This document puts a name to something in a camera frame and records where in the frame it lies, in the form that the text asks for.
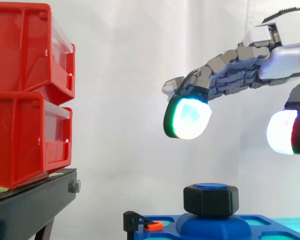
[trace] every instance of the red plastic bin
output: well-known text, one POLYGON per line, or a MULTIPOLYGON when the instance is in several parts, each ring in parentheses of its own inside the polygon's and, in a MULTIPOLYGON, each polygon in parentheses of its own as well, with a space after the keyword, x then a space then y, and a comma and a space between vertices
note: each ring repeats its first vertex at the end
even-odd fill
POLYGON ((15 189, 71 164, 72 110, 39 92, 0 92, 0 187, 15 189))
POLYGON ((75 97, 75 46, 48 4, 0 2, 0 91, 36 91, 56 105, 75 97))

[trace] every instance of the black knob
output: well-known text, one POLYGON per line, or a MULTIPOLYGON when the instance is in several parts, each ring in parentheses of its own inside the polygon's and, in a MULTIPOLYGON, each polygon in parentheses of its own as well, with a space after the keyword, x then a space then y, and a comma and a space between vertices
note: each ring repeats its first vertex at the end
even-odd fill
POLYGON ((239 209, 239 191, 235 186, 199 183, 183 190, 183 207, 203 218, 224 218, 239 209))

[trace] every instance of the white backdrop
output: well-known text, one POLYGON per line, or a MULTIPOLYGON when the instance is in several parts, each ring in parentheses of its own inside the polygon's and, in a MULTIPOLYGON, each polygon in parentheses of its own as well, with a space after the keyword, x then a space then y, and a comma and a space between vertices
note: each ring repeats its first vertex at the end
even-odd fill
POLYGON ((76 45, 73 168, 82 189, 55 219, 51 240, 123 240, 122 214, 182 214, 183 188, 239 188, 240 214, 300 216, 300 156, 266 140, 297 84, 248 89, 210 102, 194 140, 165 136, 165 81, 233 49, 245 30, 300 0, 47 0, 76 45))

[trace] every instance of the blue plastic container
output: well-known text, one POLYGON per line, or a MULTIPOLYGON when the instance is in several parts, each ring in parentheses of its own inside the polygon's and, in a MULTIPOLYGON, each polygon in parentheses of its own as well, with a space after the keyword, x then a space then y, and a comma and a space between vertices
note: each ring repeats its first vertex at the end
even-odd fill
POLYGON ((163 222, 164 229, 147 232, 140 226, 135 240, 300 240, 300 218, 232 215, 203 219, 191 213, 147 218, 163 222))

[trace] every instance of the black cable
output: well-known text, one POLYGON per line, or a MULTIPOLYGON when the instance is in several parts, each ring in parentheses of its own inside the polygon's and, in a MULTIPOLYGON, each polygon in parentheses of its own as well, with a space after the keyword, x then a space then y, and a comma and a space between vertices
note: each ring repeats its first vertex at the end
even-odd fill
POLYGON ((185 77, 185 79, 184 79, 183 82, 181 83, 180 87, 179 87, 178 90, 175 92, 175 95, 179 95, 179 94, 181 93, 182 88, 185 86, 185 84, 186 84, 186 82, 189 80, 189 78, 190 78, 193 74, 197 73, 197 72, 199 71, 200 68, 201 68, 201 67, 199 67, 199 68, 197 68, 197 69, 191 71, 191 72, 185 77))

